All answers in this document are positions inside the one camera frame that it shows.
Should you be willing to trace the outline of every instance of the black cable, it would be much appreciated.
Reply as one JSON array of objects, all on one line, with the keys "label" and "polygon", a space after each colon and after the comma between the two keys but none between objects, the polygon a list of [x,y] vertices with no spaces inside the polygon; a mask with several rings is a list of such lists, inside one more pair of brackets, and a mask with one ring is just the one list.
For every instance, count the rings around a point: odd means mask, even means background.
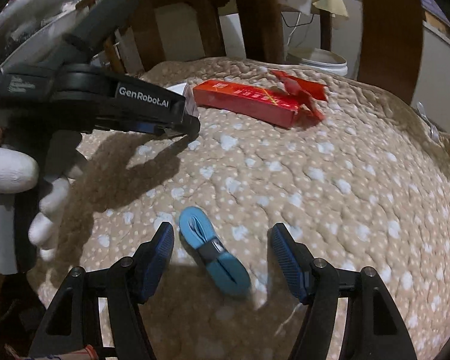
[{"label": "black cable", "polygon": [[306,26],[306,25],[312,23],[313,17],[315,16],[315,14],[312,14],[312,18],[310,19],[310,21],[309,21],[308,23],[297,24],[296,26],[289,26],[288,23],[287,23],[287,21],[285,20],[285,17],[284,17],[284,15],[283,15],[283,13],[280,13],[280,15],[282,15],[283,22],[285,23],[285,25],[286,25],[288,28],[295,28],[295,27],[300,27],[300,26]]}]

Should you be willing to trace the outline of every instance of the blue strap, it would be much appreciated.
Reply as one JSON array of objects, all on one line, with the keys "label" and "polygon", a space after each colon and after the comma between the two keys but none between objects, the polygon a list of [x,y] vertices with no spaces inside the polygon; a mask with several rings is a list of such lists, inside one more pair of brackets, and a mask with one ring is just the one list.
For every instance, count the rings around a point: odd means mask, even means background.
[{"label": "blue strap", "polygon": [[[187,207],[183,210],[178,219],[178,225],[183,238],[195,250],[200,249],[207,242],[217,240],[214,226],[205,212],[198,207]],[[245,296],[250,288],[247,270],[235,256],[223,248],[220,242],[215,245],[216,258],[205,261],[208,273],[224,294]]]}]

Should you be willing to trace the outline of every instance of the white bucket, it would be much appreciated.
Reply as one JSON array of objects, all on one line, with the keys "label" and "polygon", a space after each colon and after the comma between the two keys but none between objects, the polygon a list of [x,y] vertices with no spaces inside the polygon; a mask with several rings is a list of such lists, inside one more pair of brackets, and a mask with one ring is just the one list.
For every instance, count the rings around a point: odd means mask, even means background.
[{"label": "white bucket", "polygon": [[291,47],[288,50],[287,62],[292,65],[310,66],[339,76],[345,76],[348,72],[345,58],[322,49]]}]

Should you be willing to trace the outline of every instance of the gloved hand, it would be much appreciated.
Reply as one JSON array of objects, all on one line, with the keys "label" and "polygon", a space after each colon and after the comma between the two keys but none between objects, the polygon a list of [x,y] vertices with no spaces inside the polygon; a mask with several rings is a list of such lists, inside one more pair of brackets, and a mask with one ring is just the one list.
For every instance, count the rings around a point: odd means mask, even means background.
[{"label": "gloved hand", "polygon": [[[59,227],[63,216],[70,182],[83,172],[86,159],[77,151],[74,166],[52,183],[51,191],[40,200],[40,211],[32,221],[28,236],[45,261],[55,257]],[[33,188],[38,181],[37,162],[19,151],[0,148],[0,194],[19,193]]]}]

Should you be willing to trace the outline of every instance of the bedspread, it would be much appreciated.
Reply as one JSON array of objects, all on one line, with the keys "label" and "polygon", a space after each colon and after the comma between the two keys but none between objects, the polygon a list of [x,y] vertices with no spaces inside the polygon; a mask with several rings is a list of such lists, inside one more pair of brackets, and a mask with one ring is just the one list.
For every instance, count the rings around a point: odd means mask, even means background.
[{"label": "bedspread", "polygon": [[[209,58],[164,62],[143,78],[163,86],[210,78],[280,86],[269,68],[276,66]],[[434,143],[426,124],[384,90],[287,69],[328,85],[329,102],[319,102],[324,123],[284,130],[201,108],[193,142],[113,131],[85,136],[79,149],[90,164],[72,186],[57,259],[29,275],[44,303],[72,266],[107,268],[168,221],[176,231],[171,263],[140,308],[157,358],[286,359],[305,306],[297,306],[267,250],[268,229],[284,222],[296,241],[337,268],[374,266],[418,358],[432,359],[450,335],[450,135]],[[176,222],[191,205],[209,215],[248,269],[248,299],[222,295],[184,250]],[[329,359],[338,357],[345,315],[341,299]]]}]

